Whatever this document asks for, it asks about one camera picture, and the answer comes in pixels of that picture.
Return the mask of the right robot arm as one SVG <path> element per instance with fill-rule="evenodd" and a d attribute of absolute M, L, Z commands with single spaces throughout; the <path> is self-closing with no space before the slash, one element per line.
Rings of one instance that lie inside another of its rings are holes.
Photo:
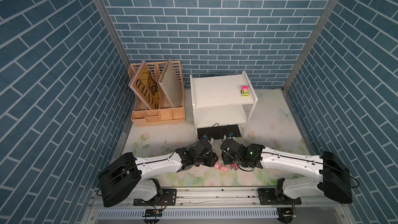
<path fill-rule="evenodd" d="M 274 194 L 279 202 L 320 195 L 342 204 L 353 202 L 353 178 L 332 152 L 325 151 L 321 156 L 298 155 L 259 144 L 244 146 L 232 138 L 226 138 L 220 148 L 224 164 L 235 164 L 241 171 L 258 168 L 301 175 L 298 179 L 278 179 Z"/>

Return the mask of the pink green toy car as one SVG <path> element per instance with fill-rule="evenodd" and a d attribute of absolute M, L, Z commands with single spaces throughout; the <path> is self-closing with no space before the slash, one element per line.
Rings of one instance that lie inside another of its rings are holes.
<path fill-rule="evenodd" d="M 247 86 L 242 86 L 241 88 L 241 96 L 242 97 L 249 97 L 249 89 Z"/>

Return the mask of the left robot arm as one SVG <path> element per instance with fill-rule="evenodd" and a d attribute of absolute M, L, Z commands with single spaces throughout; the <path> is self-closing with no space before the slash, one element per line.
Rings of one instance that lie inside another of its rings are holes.
<path fill-rule="evenodd" d="M 155 176 L 199 166 L 212 168 L 217 161 L 218 156 L 207 139 L 157 157 L 141 158 L 135 157 L 132 152 L 124 153 L 98 175 L 103 205 L 115 206 L 129 196 L 154 205 L 163 194 Z"/>

